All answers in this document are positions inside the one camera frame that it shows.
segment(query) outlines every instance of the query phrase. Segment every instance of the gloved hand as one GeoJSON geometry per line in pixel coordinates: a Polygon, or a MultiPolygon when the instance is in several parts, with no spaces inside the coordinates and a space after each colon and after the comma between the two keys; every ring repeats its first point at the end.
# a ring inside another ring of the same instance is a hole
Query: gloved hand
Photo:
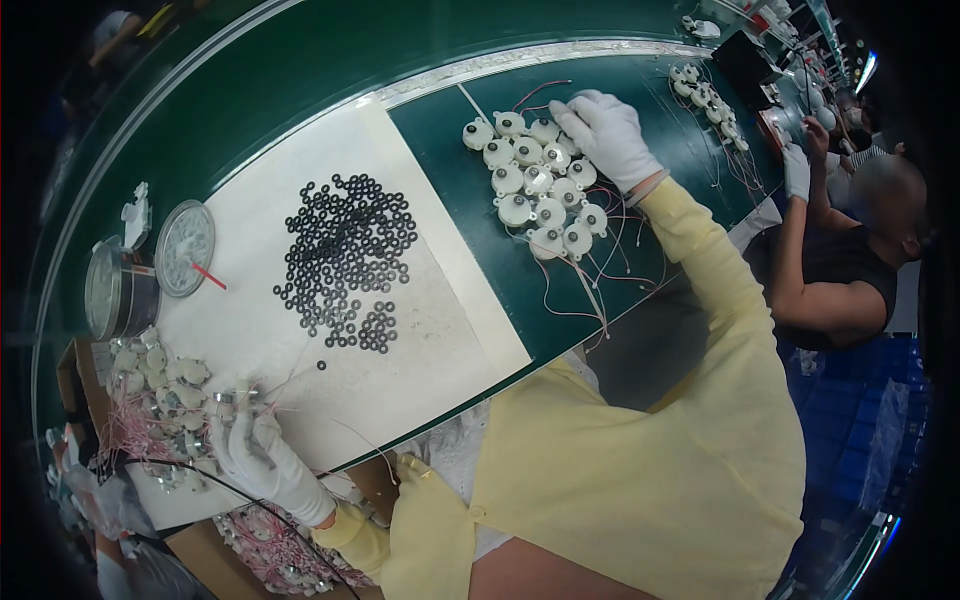
{"type": "Polygon", "coordinates": [[[330,492],[280,438],[272,415],[254,419],[242,411],[233,426],[214,417],[210,440],[220,466],[240,487],[283,507],[301,524],[316,527],[336,510],[330,492]]]}
{"type": "Polygon", "coordinates": [[[810,202],[810,165],[804,149],[794,143],[783,146],[783,178],[786,197],[799,196],[810,202]]]}
{"type": "Polygon", "coordinates": [[[552,100],[549,106],[561,129],[622,194],[663,171],[640,135],[636,110],[616,96],[585,89],[567,104],[552,100]]]}

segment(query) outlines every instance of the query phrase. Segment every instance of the white lace clothing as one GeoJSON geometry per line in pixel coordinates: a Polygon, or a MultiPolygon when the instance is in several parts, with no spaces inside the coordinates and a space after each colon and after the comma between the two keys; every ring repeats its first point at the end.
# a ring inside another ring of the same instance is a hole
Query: white lace clothing
{"type": "MultiPolygon", "coordinates": [[[[600,391],[596,374],[576,354],[570,351],[564,354],[564,360],[590,387],[600,391]]],[[[397,454],[412,454],[437,471],[444,482],[469,505],[473,498],[473,478],[480,459],[480,446],[483,445],[489,418],[490,400],[486,399],[413,440],[398,445],[394,451],[397,454]]],[[[475,563],[513,538],[479,523],[475,537],[475,563]]]]}

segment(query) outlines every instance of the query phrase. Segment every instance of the metal tin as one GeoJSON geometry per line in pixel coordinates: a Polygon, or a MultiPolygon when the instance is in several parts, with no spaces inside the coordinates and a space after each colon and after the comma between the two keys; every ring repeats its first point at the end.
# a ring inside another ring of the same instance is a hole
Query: metal tin
{"type": "Polygon", "coordinates": [[[84,310],[98,341],[138,334],[156,321],[160,287],[149,255],[100,243],[86,270],[84,310]]]}

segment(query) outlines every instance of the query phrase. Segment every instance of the white paper sheet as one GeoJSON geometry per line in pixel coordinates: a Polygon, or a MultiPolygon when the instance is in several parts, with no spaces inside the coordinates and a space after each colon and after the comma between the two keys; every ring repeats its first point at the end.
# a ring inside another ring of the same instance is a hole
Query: white paper sheet
{"type": "MultiPolygon", "coordinates": [[[[209,271],[228,288],[205,282],[185,299],[164,298],[157,327],[175,354],[206,361],[208,394],[232,388],[238,377],[259,379],[268,399],[278,400],[284,440],[311,468],[335,468],[387,444],[530,363],[466,242],[372,94],[284,140],[206,206],[216,226],[209,271]],[[327,348],[325,328],[307,337],[300,315],[272,291],[286,282],[283,256],[295,236],[284,220],[301,206],[300,189],[309,180],[319,188],[334,173],[367,173],[384,191],[402,191],[417,222],[420,239],[401,257],[410,283],[394,282],[387,295],[349,297],[363,303],[357,326],[376,300],[396,304],[398,339],[387,354],[327,348]],[[316,369],[321,359],[323,372],[316,369]]],[[[141,483],[141,497],[162,493],[141,483]]],[[[229,493],[198,502],[190,495],[177,491],[144,505],[158,529],[238,505],[229,493]]]]}

